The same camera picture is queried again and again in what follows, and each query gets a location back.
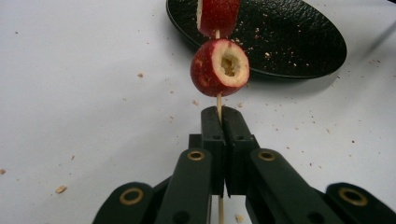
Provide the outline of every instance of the crumb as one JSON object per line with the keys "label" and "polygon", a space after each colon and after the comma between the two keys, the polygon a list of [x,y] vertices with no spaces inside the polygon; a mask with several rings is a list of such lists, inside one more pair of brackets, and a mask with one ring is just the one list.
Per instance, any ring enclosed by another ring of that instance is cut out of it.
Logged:
{"label": "crumb", "polygon": [[244,217],[241,215],[235,215],[236,223],[242,223],[244,221]]}
{"label": "crumb", "polygon": [[61,193],[63,193],[65,190],[67,190],[67,186],[61,185],[59,188],[57,188],[57,189],[55,190],[55,192],[56,192],[57,194],[61,194]]}

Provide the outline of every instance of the black pan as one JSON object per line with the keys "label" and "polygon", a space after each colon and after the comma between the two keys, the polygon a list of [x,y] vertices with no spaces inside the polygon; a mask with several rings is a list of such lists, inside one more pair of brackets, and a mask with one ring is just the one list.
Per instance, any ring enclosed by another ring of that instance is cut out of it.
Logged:
{"label": "black pan", "polygon": [[[169,19],[194,48],[207,37],[196,28],[197,0],[167,0]],[[239,43],[253,76],[309,79],[336,71],[347,46],[337,28],[299,0],[241,0],[230,39]]]}

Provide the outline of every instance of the red fruit piece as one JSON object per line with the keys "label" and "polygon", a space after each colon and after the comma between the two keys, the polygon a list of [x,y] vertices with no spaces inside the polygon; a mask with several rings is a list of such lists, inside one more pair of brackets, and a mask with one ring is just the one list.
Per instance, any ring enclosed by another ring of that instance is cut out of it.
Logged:
{"label": "red fruit piece", "polygon": [[227,96],[248,82],[248,57],[234,42],[212,39],[195,53],[190,72],[192,82],[201,93]]}
{"label": "red fruit piece", "polygon": [[206,36],[220,37],[233,32],[238,17],[240,0],[198,0],[197,28]]}

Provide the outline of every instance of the white table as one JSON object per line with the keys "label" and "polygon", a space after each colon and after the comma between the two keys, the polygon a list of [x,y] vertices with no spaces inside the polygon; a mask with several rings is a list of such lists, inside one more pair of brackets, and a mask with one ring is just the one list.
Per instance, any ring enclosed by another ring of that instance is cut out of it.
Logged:
{"label": "white table", "polygon": [[[223,102],[312,187],[348,182],[396,210],[396,5],[307,2],[344,36],[345,64],[253,78]],[[191,83],[193,54],[164,0],[0,1],[0,223],[90,223],[116,187],[171,175],[216,102]],[[249,223],[243,197],[225,200],[235,215]]]}

